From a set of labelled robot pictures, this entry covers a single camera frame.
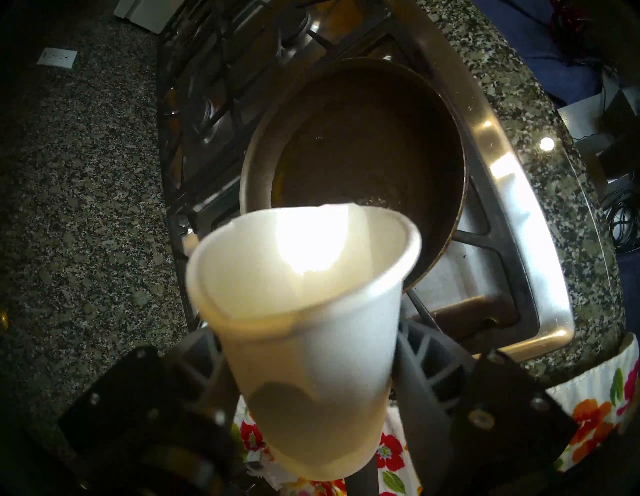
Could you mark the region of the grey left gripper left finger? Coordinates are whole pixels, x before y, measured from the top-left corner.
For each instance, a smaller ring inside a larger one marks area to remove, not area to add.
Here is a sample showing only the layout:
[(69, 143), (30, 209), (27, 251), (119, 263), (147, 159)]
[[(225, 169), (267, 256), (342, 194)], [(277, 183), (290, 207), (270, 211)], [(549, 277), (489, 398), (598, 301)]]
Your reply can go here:
[(232, 423), (239, 389), (218, 339), (135, 347), (57, 420), (82, 495), (250, 495)]

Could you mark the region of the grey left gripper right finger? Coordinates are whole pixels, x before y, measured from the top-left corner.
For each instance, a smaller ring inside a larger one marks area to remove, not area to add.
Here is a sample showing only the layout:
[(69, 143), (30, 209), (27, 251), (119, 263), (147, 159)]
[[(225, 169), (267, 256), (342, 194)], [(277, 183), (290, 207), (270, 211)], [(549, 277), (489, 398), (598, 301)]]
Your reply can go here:
[(399, 324), (393, 389), (424, 495), (536, 495), (578, 427), (507, 354), (476, 359), (412, 320)]

